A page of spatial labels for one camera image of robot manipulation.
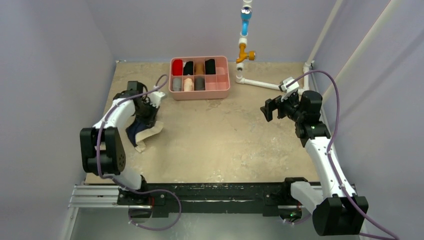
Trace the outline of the pink divided organizer tray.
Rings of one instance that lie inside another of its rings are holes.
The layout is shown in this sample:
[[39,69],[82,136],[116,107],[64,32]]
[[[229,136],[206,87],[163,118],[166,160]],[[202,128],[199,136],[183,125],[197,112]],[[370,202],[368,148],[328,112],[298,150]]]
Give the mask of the pink divided organizer tray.
[[224,99],[230,88],[225,56],[175,57],[170,61],[168,90],[174,100]]

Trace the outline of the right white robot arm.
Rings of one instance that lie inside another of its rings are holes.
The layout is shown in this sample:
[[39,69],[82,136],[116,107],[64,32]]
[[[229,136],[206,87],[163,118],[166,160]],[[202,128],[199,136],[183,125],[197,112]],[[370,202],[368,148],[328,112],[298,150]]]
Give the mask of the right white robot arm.
[[330,131],[321,121],[322,99],[316,91],[307,90],[302,95],[295,91],[267,99],[260,108],[267,122],[273,119],[274,111],[278,119],[294,122],[295,134],[314,163],[322,189],[318,193],[307,181],[294,180],[281,189],[280,196],[288,204],[297,200],[305,206],[318,235],[358,235],[365,219],[359,210],[366,212],[369,204],[349,184],[330,146]]

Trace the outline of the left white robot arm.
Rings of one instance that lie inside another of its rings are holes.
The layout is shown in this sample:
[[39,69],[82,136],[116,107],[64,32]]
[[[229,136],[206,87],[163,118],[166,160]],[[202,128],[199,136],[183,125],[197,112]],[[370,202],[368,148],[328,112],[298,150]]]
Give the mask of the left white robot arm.
[[92,127],[79,133],[82,167],[101,179],[111,179],[138,205],[149,199],[145,178],[126,166],[126,152],[120,137],[120,129],[130,143],[140,150],[143,141],[158,134],[163,124],[157,121],[160,104],[165,98],[161,86],[153,89],[139,81],[129,81],[127,89],[116,94],[105,115]]

